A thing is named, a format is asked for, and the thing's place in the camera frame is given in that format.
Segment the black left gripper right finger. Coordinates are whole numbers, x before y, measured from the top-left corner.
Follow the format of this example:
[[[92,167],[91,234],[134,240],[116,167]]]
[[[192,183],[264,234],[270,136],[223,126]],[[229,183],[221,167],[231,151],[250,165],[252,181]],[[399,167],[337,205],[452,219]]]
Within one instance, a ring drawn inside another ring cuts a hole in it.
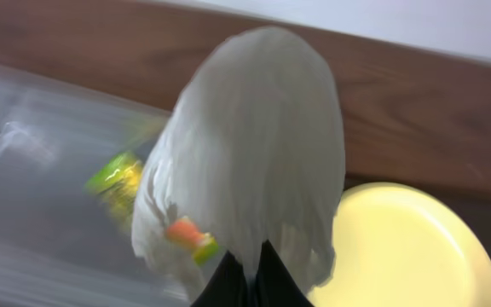
[[[268,240],[262,245],[255,296],[259,307],[314,307],[300,291]]]

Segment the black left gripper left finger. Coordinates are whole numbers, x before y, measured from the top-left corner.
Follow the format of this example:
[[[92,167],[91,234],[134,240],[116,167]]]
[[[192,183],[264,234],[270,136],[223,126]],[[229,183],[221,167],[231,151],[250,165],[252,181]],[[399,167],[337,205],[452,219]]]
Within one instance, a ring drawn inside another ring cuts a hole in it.
[[[226,252],[204,291],[191,307],[246,307],[248,286],[242,265]]]

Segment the white napkin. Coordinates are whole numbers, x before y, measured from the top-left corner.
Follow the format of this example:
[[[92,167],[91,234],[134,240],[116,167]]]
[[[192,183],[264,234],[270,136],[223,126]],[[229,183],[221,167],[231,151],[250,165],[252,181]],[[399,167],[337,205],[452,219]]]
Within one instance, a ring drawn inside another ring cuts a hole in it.
[[[325,60],[286,29],[243,32],[220,44],[179,95],[143,168],[131,245],[195,300],[204,272],[165,234],[187,217],[247,275],[269,241],[307,292],[332,272],[344,175],[344,126]]]

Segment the yellow green snack wrapper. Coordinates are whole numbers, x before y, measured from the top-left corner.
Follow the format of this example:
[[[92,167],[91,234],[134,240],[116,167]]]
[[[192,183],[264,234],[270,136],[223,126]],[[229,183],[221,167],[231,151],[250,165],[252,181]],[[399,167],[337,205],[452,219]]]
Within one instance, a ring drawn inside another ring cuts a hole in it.
[[[142,177],[142,161],[132,152],[114,156],[86,184],[107,207],[109,216],[125,232],[131,231],[136,194]],[[164,236],[169,242],[188,250],[198,265],[214,257],[219,245],[209,233],[201,233],[187,217],[177,219],[167,227]]]

